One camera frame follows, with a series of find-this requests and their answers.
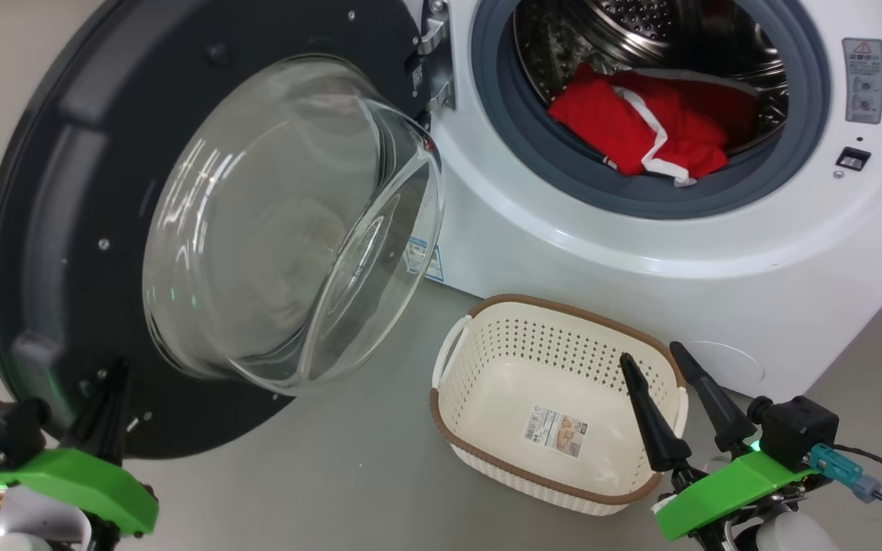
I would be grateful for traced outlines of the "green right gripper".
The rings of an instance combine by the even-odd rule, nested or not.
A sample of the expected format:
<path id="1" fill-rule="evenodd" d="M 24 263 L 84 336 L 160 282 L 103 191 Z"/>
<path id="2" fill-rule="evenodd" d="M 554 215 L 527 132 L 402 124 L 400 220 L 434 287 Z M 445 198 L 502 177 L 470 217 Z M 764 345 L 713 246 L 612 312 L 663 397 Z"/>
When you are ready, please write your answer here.
<path id="1" fill-rule="evenodd" d="M 700 398 L 715 431 L 718 449 L 746 455 L 666 500 L 655 511 L 655 519 L 667 541 L 689 537 L 704 550 L 735 550 L 727 524 L 738 510 L 756 504 L 789 484 L 802 482 L 809 475 L 817 475 L 818 471 L 807 467 L 791 471 L 763 451 L 750 452 L 746 440 L 756 435 L 757 428 L 745 412 L 683 343 L 672 341 L 669 350 L 684 379 Z M 646 377 L 633 356 L 623 353 L 619 365 L 652 471 L 668 473 L 688 468 L 690 447 L 675 435 L 652 401 Z"/>

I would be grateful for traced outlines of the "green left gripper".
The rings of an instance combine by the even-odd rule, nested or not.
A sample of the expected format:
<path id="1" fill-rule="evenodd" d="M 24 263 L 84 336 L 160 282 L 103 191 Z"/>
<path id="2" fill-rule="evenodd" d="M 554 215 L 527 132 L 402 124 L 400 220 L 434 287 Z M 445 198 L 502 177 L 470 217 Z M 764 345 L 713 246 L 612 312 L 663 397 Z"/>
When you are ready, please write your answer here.
<path id="1" fill-rule="evenodd" d="M 154 533 L 158 499 L 120 467 L 132 421 L 132 366 L 121 360 L 97 382 L 63 448 L 0 471 L 0 550 L 113 550 L 120 540 Z"/>

